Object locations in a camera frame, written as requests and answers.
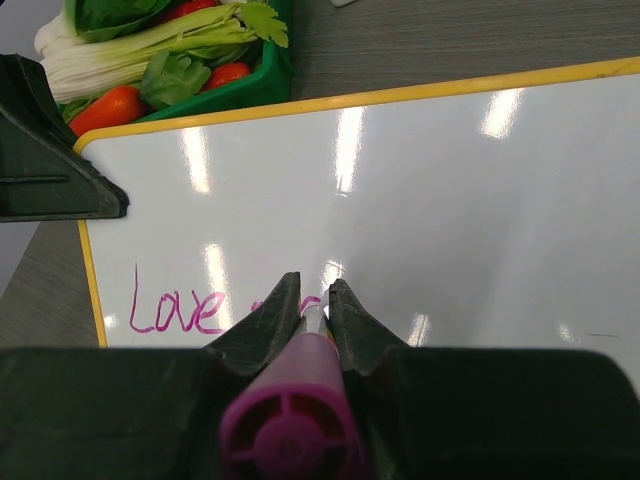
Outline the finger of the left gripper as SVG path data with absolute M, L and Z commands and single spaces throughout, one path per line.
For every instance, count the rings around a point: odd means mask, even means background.
M 118 219 L 129 198 L 73 150 L 44 69 L 1 56 L 1 221 Z

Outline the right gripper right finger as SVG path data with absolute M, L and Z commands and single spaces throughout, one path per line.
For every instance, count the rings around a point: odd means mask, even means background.
M 344 280 L 329 323 L 381 479 L 635 479 L 639 400 L 608 356 L 412 347 Z

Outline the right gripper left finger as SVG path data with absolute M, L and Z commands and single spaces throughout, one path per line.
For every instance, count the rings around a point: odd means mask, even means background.
M 5 479 L 219 478 L 226 407 L 280 353 L 301 280 L 200 348 L 14 348 L 1 354 Z

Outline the white marker purple cap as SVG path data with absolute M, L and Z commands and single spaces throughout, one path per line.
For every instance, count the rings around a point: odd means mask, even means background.
M 226 408 L 224 478 L 374 478 L 327 313 L 327 299 L 305 298 L 292 338 Z

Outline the orange framed whiteboard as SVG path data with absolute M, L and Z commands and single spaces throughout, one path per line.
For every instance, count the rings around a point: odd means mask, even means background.
M 79 225 L 99 343 L 201 346 L 301 275 L 413 346 L 639 346 L 639 61 L 120 127 Z

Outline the orange carrot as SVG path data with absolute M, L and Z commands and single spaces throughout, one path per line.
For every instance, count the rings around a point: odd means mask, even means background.
M 90 131 L 126 125 L 145 116 L 148 107 L 141 100 L 139 90 L 130 85 L 115 87 L 85 110 L 71 122 L 71 130 L 78 136 Z

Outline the bok choy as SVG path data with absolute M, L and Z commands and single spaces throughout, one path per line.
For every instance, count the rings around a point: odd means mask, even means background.
M 261 42 L 289 45 L 267 1 L 67 1 L 34 48 L 61 105 L 131 85 L 160 110 L 202 92 L 216 68 Z

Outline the red tomato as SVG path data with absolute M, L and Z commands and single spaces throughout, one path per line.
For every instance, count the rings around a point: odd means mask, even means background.
M 207 92 L 236 80 L 245 78 L 251 74 L 250 67 L 243 62 L 228 63 L 214 69 L 209 79 L 203 84 L 200 91 Z

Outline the green plastic tray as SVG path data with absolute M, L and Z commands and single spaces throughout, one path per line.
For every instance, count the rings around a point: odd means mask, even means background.
M 200 91 L 214 69 L 236 62 L 246 63 L 251 74 Z M 69 47 L 41 64 L 69 126 L 103 94 L 123 85 L 136 87 L 148 107 L 145 116 L 129 124 L 281 103 L 290 97 L 287 53 L 261 40 L 186 50 L 173 39 L 130 52 L 112 41 Z

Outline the white bottle grey cap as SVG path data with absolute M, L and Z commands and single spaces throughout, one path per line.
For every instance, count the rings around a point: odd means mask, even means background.
M 330 0 L 330 3 L 336 8 L 342 8 L 346 5 L 352 4 L 357 0 Z

